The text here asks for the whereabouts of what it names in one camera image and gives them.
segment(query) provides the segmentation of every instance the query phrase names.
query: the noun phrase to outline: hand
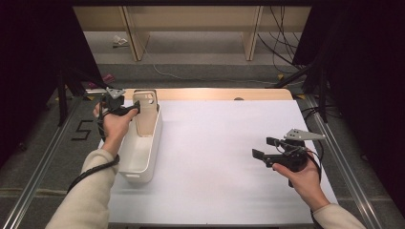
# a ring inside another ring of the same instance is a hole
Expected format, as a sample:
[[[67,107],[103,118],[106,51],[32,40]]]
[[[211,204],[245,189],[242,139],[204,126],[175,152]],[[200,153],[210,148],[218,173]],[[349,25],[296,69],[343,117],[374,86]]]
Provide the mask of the hand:
[[[330,204],[321,189],[318,169],[311,160],[308,160],[306,168],[296,173],[291,172],[281,164],[274,163],[272,167],[291,181],[295,191],[313,212]]]
[[[98,116],[99,114],[99,104],[96,105],[93,110],[93,115]],[[118,116],[114,114],[107,114],[104,116],[104,134],[105,142],[101,149],[106,150],[113,157],[118,154],[119,147],[121,145],[122,139],[128,132],[129,123],[132,118],[138,114],[138,109],[133,109],[128,114],[123,116]]]

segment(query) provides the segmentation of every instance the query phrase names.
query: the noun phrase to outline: white basket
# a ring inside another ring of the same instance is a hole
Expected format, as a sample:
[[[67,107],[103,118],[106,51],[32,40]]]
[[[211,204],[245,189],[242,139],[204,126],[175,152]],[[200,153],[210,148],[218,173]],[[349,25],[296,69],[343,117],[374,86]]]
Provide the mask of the white basket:
[[[155,170],[162,127],[161,108],[152,136],[139,136],[137,122],[131,121],[129,130],[119,149],[119,173],[128,182],[149,182]]]

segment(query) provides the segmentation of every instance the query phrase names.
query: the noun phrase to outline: metal bar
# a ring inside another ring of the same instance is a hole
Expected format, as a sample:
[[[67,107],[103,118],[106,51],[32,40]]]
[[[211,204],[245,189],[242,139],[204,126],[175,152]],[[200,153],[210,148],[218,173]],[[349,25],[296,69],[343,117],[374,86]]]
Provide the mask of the metal bar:
[[[316,107],[316,101],[312,95],[308,95],[307,104],[310,107]],[[315,114],[315,120],[321,129],[322,134],[324,134],[327,139],[328,146],[330,147],[330,152],[333,155],[334,160],[336,161],[337,167],[342,174],[343,179],[345,179],[346,184],[348,185],[349,191],[352,194],[352,197],[357,204],[358,210],[360,211],[367,228],[369,229],[376,229],[382,228],[381,223],[375,213],[375,210],[372,204],[369,202],[366,193],[361,188],[360,184],[357,181],[357,178],[352,171],[351,166],[349,165],[348,161],[345,159],[339,144],[337,143],[336,139],[328,123],[324,123],[322,121],[322,117],[319,114]]]
[[[67,127],[70,124],[72,116],[75,113],[76,108],[80,104],[81,97],[75,97],[72,104],[72,110],[70,111],[69,115],[66,118],[66,121],[63,123],[62,126],[58,126],[55,134],[53,135],[53,139],[51,140],[50,144],[48,145],[45,154],[42,156],[41,160],[38,163],[35,171],[33,172],[30,181],[24,188],[20,198],[14,204],[6,223],[4,224],[4,229],[11,229],[11,228],[18,228],[21,220],[23,219],[25,213],[27,212],[33,196],[35,195],[35,191],[38,188],[39,184],[41,183],[45,173],[48,170],[49,165],[52,162],[53,156],[55,151],[57,150],[61,139],[63,138]]]

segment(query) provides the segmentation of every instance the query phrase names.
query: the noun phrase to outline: white tabletop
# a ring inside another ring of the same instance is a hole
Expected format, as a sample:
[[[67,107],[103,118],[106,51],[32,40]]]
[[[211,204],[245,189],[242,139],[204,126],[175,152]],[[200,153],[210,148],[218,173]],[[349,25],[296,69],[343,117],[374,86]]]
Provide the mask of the white tabletop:
[[[117,175],[110,222],[142,225],[277,226],[312,223],[288,180],[252,157],[278,154],[266,137],[307,130],[293,100],[160,101],[163,127],[153,179]],[[307,147],[314,151],[311,141]],[[322,187],[337,202],[325,173]]]

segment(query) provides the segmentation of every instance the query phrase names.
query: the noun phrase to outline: beige sleeve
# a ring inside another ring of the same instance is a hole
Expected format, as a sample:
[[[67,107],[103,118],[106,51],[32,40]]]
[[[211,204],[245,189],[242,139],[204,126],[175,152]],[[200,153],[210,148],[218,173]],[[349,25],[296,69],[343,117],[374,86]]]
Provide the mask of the beige sleeve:
[[[315,211],[313,216],[325,229],[366,228],[354,215],[334,203]]]
[[[105,150],[95,150],[86,157],[82,172],[113,161]],[[108,202],[118,167],[98,171],[77,183],[65,197],[47,228],[107,228]]]

